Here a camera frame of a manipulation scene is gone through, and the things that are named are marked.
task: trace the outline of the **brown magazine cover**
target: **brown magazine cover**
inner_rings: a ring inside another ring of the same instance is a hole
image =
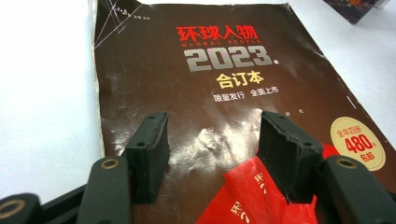
[[[94,54],[107,156],[120,155],[148,115],[169,115],[169,168],[157,202],[134,207],[136,223],[195,222],[223,175],[255,155],[263,110],[396,192],[395,150],[287,4],[99,0]]]

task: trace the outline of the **white surface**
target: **white surface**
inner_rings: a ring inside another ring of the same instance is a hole
[[[373,9],[355,26],[322,0],[290,4],[396,147],[396,1]],[[12,7],[0,14],[0,198],[33,192],[45,203],[84,184],[101,157],[92,17],[83,0],[3,4],[8,5]]]

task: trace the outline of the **gold circular badge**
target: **gold circular badge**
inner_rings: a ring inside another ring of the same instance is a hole
[[[370,171],[385,164],[385,151],[373,132],[360,121],[341,117],[332,123],[332,143],[341,155],[363,163]]]

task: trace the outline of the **round price sticker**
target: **round price sticker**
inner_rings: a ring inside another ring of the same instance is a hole
[[[378,138],[360,121],[342,117],[332,123],[332,143],[341,155],[363,163],[370,171],[385,164],[385,151]]]

